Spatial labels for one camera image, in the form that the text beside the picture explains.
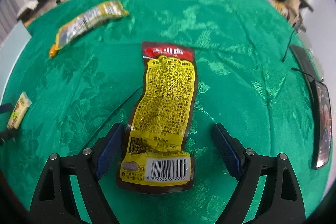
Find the clear yellow-edged snack pouch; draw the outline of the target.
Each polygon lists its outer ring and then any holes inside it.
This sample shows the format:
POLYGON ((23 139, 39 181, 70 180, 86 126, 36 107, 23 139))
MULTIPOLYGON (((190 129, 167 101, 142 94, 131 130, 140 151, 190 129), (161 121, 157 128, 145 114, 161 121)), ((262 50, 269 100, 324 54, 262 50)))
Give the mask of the clear yellow-edged snack pouch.
POLYGON ((94 6, 61 26, 56 34, 52 49, 59 51, 78 36, 112 19, 129 15, 120 1, 106 1, 94 6))

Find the white storage box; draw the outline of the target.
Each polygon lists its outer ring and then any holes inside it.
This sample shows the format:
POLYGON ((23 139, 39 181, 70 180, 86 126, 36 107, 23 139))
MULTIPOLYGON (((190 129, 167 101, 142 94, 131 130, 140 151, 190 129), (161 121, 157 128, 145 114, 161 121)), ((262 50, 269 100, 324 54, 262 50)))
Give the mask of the white storage box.
POLYGON ((19 21, 1 44, 1 102, 15 64, 31 38, 25 25, 19 21))

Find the smartphone with lit screen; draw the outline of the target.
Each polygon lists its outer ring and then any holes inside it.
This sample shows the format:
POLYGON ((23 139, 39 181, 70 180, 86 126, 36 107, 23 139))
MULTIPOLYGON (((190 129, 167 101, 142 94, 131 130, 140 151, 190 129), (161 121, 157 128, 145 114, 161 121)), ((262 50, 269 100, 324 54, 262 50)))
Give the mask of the smartphone with lit screen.
POLYGON ((313 114, 314 114, 314 169, 320 169, 327 165, 330 157, 332 139, 332 115, 329 91, 327 86, 314 80, 311 84, 313 92, 313 114))

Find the black tablet device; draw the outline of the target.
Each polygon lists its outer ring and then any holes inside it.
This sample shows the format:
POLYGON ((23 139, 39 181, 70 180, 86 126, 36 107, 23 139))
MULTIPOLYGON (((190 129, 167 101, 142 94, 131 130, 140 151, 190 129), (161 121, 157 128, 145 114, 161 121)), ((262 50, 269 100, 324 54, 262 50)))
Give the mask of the black tablet device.
POLYGON ((311 61, 306 49, 295 46, 294 44, 290 46, 290 49, 298 63, 298 71, 303 74, 306 82, 312 83, 314 80, 320 81, 320 77, 317 74, 313 61, 311 61))

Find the orange sausage stick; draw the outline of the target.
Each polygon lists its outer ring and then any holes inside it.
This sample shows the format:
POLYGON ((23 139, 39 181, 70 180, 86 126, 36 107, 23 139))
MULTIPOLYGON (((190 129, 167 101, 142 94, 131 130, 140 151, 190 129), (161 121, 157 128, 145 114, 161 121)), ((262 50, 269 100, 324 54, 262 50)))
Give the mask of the orange sausage stick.
POLYGON ((49 58, 52 59, 58 54, 58 49, 56 48, 56 44, 53 44, 49 50, 49 58))

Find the green patterned bed cover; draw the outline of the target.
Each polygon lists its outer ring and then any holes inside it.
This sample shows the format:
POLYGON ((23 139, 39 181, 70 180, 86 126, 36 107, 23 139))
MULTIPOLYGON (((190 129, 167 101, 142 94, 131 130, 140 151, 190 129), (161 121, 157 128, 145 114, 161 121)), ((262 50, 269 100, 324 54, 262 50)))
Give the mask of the green patterned bed cover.
POLYGON ((121 223, 214 223, 229 201, 231 177, 210 136, 221 123, 260 155, 288 155, 306 214, 320 203, 329 167, 311 168, 314 122, 310 94, 288 43, 300 45, 288 22, 266 0, 70 0, 29 26, 3 96, 32 104, 14 140, 1 147, 1 170, 28 209, 52 153, 77 154, 115 123, 126 123, 142 93, 141 44, 193 48, 198 93, 186 150, 195 158, 187 191, 148 195, 119 188, 119 159, 100 185, 121 223), (61 26, 106 1, 129 15, 78 36, 50 59, 61 26))

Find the yellow red snack pouch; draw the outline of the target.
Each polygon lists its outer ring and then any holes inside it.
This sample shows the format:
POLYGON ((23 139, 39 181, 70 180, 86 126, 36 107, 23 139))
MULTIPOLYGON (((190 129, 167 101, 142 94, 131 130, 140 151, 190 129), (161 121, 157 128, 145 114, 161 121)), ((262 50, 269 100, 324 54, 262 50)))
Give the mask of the yellow red snack pouch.
POLYGON ((127 124, 117 185, 146 194, 189 190, 195 163, 185 144, 198 92, 194 50, 143 42, 142 58, 143 91, 127 124))

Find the pale yellow snack bar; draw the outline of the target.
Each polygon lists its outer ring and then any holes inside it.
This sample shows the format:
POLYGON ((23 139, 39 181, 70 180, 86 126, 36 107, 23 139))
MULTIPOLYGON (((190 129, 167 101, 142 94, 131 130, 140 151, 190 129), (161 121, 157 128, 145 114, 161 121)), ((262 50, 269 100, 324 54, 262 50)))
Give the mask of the pale yellow snack bar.
POLYGON ((7 123, 8 129, 18 129, 32 102, 26 92, 22 92, 7 123))

